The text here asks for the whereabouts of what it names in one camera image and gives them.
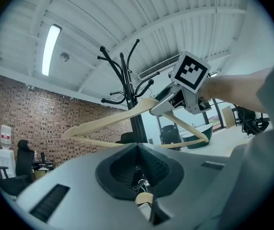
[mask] brick wall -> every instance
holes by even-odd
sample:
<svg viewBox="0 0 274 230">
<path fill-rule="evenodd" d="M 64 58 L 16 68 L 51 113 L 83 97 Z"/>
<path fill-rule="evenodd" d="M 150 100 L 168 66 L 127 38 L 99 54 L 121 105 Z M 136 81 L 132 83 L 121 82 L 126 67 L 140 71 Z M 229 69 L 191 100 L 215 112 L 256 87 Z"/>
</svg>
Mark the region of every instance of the brick wall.
<svg viewBox="0 0 274 230">
<path fill-rule="evenodd" d="M 123 110 L 81 100 L 70 100 L 60 94 L 39 88 L 27 90 L 25 84 L 0 76 L 0 126 L 12 128 L 11 148 L 17 154 L 21 139 L 29 147 L 54 158 L 57 165 L 66 160 L 100 149 L 99 146 L 62 140 L 61 135 L 72 126 L 110 116 Z M 126 120 L 91 132 L 91 139 L 115 142 L 122 133 L 132 131 Z"/>
</svg>

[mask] coat rack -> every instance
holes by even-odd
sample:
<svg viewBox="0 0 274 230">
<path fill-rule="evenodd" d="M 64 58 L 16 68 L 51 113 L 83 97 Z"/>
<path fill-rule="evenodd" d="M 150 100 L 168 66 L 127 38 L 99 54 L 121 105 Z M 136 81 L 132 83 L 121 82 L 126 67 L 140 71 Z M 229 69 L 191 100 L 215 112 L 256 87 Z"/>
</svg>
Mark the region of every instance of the coat rack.
<svg viewBox="0 0 274 230">
<path fill-rule="evenodd" d="M 120 100 L 118 102 L 114 102 L 114 101 L 106 100 L 105 98 L 103 98 L 103 99 L 101 99 L 102 103 L 121 104 L 124 101 L 126 101 L 127 107 L 130 110 L 137 105 L 137 103 L 138 103 L 137 98 L 141 97 L 148 90 L 148 88 L 154 83 L 154 80 L 152 78 L 159 75 L 159 72 L 156 72 L 154 75 L 144 79 L 134 90 L 132 80 L 131 80 L 132 71 L 129 69 L 129 60 L 132 56 L 132 53 L 133 53 L 135 47 L 137 46 L 137 44 L 139 42 L 140 42 L 140 40 L 137 39 L 134 46 L 132 47 L 128 57 L 127 57 L 126 62 L 124 60 L 123 53 L 122 52 L 120 53 L 121 66 L 109 57 L 104 46 L 100 47 L 100 51 L 104 54 L 105 58 L 98 56 L 97 59 L 102 59 L 102 60 L 106 60 L 109 62 L 109 64 L 112 66 L 113 70 L 117 74 L 117 77 L 121 81 L 122 87 L 123 87 L 123 91 L 116 91 L 116 92 L 110 93 L 110 95 L 114 95 L 114 94 L 123 95 L 122 100 Z M 140 93 L 138 93 L 140 87 L 146 81 L 148 81 L 148 84 Z M 131 118 L 131 125 L 132 125 L 134 136 L 137 138 L 138 142 L 142 142 L 142 143 L 146 142 L 147 143 L 148 142 L 147 135 L 145 132 L 145 128 L 143 126 L 143 121 L 142 121 L 141 115 Z"/>
</svg>

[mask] floor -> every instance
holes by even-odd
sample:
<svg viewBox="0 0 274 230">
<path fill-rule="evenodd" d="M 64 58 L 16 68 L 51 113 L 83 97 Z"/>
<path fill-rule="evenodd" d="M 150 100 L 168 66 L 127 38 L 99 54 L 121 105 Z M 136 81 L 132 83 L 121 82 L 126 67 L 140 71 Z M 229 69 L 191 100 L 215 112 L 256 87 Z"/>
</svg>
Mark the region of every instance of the floor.
<svg viewBox="0 0 274 230">
<path fill-rule="evenodd" d="M 270 129 L 272 129 L 271 124 L 269 124 L 266 131 Z M 181 148 L 181 151 L 202 155 L 229 157 L 237 145 L 248 143 L 251 139 L 253 139 L 253 137 L 249 138 L 246 133 L 242 133 L 241 125 L 233 126 L 213 133 L 209 144 L 205 147 L 196 149 L 183 147 Z"/>
</svg>

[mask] white corrugated ceiling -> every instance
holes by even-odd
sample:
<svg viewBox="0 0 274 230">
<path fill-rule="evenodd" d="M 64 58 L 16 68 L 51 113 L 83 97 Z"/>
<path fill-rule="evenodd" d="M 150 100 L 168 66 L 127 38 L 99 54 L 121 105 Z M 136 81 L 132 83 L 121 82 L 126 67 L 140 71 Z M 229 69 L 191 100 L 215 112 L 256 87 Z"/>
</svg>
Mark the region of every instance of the white corrugated ceiling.
<svg viewBox="0 0 274 230">
<path fill-rule="evenodd" d="M 0 18 L 0 74 L 92 102 L 121 90 L 99 46 L 119 62 L 137 38 L 130 69 L 138 74 L 188 50 L 222 69 L 236 42 L 247 0 L 15 0 Z M 50 25 L 62 27 L 49 76 L 41 73 Z M 70 55 L 62 62 L 59 55 Z"/>
</svg>

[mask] black vent grille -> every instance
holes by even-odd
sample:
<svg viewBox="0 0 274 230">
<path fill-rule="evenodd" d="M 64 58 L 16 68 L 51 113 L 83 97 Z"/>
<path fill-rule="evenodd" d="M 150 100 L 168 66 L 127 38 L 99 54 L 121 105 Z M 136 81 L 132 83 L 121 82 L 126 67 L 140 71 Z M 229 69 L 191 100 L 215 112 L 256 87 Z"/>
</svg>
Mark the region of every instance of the black vent grille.
<svg viewBox="0 0 274 230">
<path fill-rule="evenodd" d="M 31 210 L 30 214 L 43 222 L 47 222 L 57 206 L 63 200 L 69 187 L 57 184 L 40 202 Z"/>
<path fill-rule="evenodd" d="M 170 64 L 176 62 L 179 59 L 179 57 L 180 57 L 180 55 L 173 56 L 173 57 L 169 58 L 168 60 L 165 60 L 165 61 L 157 64 L 156 66 L 151 67 L 149 70 L 142 72 L 139 75 L 139 77 L 144 78 L 154 72 L 157 72 L 158 70 L 166 67 L 167 65 L 170 65 Z"/>
<path fill-rule="evenodd" d="M 224 164 L 205 161 L 204 163 L 201 164 L 201 166 L 209 168 L 209 169 L 221 171 L 224 167 Z"/>
</svg>

